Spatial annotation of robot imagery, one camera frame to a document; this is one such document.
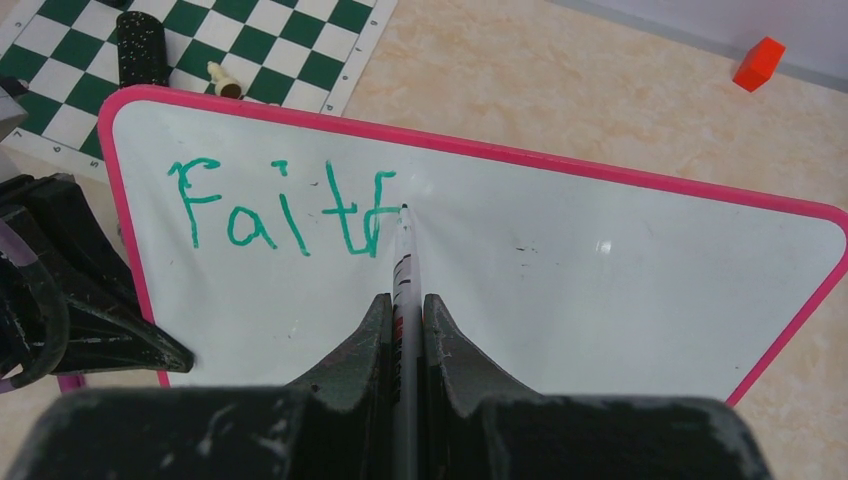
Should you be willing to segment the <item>green marker pen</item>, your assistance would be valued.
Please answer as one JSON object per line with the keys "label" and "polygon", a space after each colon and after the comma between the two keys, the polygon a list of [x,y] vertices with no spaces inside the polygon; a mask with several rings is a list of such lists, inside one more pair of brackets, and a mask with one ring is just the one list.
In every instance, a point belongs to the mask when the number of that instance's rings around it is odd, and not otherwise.
{"label": "green marker pen", "polygon": [[418,363],[422,358],[422,296],[411,209],[399,210],[392,284],[394,479],[419,477]]}

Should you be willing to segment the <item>pink framed whiteboard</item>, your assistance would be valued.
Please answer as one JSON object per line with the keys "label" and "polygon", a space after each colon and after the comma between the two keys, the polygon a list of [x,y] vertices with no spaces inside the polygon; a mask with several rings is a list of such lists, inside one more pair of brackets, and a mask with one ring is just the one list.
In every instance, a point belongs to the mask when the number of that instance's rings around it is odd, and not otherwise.
{"label": "pink framed whiteboard", "polygon": [[542,393],[735,403],[847,270],[821,203],[156,86],[98,133],[143,314],[196,357],[167,386],[312,367],[391,290],[402,206],[422,291]]}

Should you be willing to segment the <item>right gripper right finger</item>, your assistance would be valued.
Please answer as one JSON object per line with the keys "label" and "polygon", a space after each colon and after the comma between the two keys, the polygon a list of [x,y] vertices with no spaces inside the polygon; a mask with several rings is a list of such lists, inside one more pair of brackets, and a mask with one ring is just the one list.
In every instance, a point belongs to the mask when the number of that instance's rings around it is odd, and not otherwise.
{"label": "right gripper right finger", "polygon": [[747,424],[708,398],[544,395],[423,303],[430,479],[768,479]]}

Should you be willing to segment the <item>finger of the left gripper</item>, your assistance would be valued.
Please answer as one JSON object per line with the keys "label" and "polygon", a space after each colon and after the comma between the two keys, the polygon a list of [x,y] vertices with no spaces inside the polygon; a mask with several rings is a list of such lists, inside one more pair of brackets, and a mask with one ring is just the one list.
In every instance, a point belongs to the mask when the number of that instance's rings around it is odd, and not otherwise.
{"label": "finger of the left gripper", "polygon": [[192,369],[193,353],[143,318],[129,267],[71,176],[3,181],[1,218],[37,255],[67,305],[69,339],[53,374]]}

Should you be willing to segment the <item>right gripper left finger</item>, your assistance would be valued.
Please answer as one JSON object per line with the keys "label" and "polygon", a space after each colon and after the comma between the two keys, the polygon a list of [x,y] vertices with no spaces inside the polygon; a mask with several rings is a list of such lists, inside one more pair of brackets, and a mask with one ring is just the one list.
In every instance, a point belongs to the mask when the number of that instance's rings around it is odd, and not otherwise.
{"label": "right gripper left finger", "polygon": [[387,479],[392,302],[283,386],[86,389],[37,420],[11,479]]}

